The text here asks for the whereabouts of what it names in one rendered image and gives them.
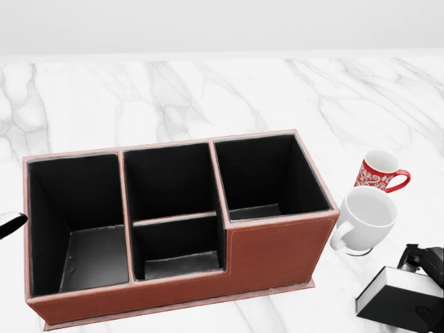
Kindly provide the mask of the red patterned mug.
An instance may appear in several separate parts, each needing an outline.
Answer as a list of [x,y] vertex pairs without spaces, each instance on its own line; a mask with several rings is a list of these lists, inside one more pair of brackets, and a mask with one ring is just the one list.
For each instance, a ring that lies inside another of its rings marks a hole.
[[[399,168],[399,160],[394,154],[383,149],[372,149],[364,154],[356,186],[371,186],[391,193],[409,184],[411,175]],[[406,180],[396,186],[389,187],[390,181],[396,176],[405,176]]]

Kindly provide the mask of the black book with white pages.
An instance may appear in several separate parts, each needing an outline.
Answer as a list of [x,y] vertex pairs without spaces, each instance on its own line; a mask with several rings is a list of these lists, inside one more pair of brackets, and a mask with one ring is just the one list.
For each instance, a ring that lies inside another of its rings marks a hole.
[[444,290],[431,277],[383,267],[356,299],[357,316],[427,333]]

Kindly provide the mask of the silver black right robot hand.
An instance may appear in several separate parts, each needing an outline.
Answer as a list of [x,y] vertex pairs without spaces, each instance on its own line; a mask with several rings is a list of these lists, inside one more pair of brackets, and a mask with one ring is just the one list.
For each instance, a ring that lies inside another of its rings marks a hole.
[[[444,248],[419,248],[418,244],[407,244],[398,269],[415,273],[422,268],[428,276],[444,290]],[[433,308],[416,307],[416,313],[427,324],[432,333],[444,333],[444,300]]]

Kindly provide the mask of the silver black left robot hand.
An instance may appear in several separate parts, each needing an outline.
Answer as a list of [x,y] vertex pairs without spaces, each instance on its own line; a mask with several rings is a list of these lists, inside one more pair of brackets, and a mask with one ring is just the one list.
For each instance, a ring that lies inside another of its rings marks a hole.
[[28,217],[21,212],[8,212],[0,214],[0,240],[22,227]]

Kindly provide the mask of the white mug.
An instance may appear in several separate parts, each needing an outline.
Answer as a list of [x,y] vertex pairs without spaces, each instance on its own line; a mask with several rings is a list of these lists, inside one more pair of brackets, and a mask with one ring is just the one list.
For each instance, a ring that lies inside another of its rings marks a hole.
[[343,199],[330,245],[335,250],[346,247],[366,255],[386,237],[397,219],[397,206],[385,191],[354,187]]

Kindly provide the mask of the red-brown desk caddy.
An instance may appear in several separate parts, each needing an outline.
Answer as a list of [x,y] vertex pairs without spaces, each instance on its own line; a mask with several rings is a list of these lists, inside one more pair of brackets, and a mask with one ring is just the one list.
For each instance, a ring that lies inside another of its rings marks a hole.
[[296,130],[25,157],[47,330],[310,288],[339,216]]

